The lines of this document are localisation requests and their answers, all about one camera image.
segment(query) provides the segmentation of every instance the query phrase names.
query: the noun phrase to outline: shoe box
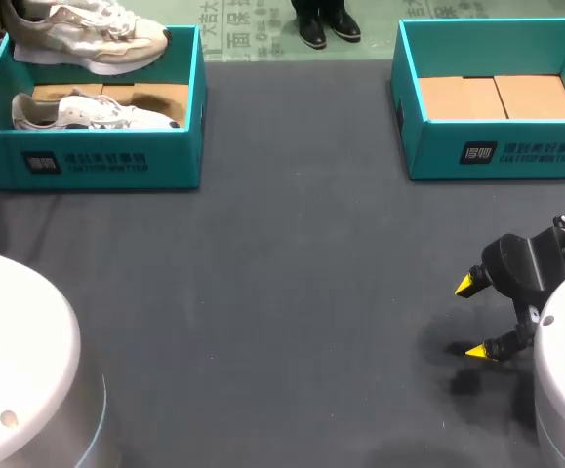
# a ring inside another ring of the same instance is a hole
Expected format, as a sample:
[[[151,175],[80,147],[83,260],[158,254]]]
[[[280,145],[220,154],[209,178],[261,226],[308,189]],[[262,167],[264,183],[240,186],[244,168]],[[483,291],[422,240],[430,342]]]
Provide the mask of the shoe box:
[[[405,19],[390,82],[411,179],[565,178],[565,19]]]
[[[0,51],[0,189],[187,189],[200,183],[207,82],[199,28],[168,26],[164,56],[131,73],[105,77],[73,65],[13,60]],[[73,88],[160,112],[179,129],[14,130],[18,93],[60,99]]]

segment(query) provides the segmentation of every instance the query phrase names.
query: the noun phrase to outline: metal cylinder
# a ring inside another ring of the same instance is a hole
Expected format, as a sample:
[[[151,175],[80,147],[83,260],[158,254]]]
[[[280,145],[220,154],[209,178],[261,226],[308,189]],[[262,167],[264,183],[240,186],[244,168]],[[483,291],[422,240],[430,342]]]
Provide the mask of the metal cylinder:
[[[102,374],[72,308],[0,257],[0,468],[117,468]]]

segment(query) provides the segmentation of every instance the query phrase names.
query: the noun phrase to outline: black shoe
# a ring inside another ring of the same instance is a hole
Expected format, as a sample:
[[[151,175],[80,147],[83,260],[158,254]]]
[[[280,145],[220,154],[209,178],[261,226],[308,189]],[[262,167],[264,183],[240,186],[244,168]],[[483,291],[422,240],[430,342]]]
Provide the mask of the black shoe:
[[[360,26],[344,7],[332,11],[322,10],[321,15],[341,39],[347,42],[360,42]]]
[[[298,29],[300,30],[300,37],[306,45],[312,49],[325,48],[325,32],[317,15],[298,14]]]

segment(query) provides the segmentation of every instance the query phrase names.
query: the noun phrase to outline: small hole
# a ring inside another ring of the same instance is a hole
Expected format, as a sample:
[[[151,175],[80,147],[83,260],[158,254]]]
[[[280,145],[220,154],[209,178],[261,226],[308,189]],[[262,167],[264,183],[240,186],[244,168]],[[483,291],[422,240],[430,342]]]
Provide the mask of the small hole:
[[[3,426],[9,429],[15,429],[18,427],[18,417],[14,412],[9,410],[2,411],[0,414],[0,422]]]

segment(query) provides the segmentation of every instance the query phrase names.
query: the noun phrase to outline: shoe sole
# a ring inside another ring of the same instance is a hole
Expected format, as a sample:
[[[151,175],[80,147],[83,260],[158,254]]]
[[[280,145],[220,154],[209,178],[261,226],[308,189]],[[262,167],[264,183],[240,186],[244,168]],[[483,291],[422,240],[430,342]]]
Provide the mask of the shoe sole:
[[[342,34],[341,32],[338,32],[334,27],[332,27],[332,30],[334,31],[334,33],[339,36],[341,39],[343,39],[344,41],[347,42],[360,42],[360,39],[362,39],[362,35],[357,35],[357,36],[349,36],[347,34]]]
[[[158,56],[131,63],[111,64],[99,63],[91,60],[90,58],[77,57],[65,52],[33,48],[17,43],[14,48],[13,58],[15,61],[23,61],[25,63],[34,63],[37,65],[78,65],[83,68],[87,68],[96,75],[114,76],[144,68],[160,59],[163,54],[164,53],[161,53]]]
[[[302,42],[304,42],[308,47],[311,47],[312,49],[315,49],[317,51],[325,49],[325,46],[328,45],[327,42],[324,42],[323,44],[312,44],[312,43],[306,41],[305,39],[303,39],[301,36],[300,36],[300,39],[302,39]]]

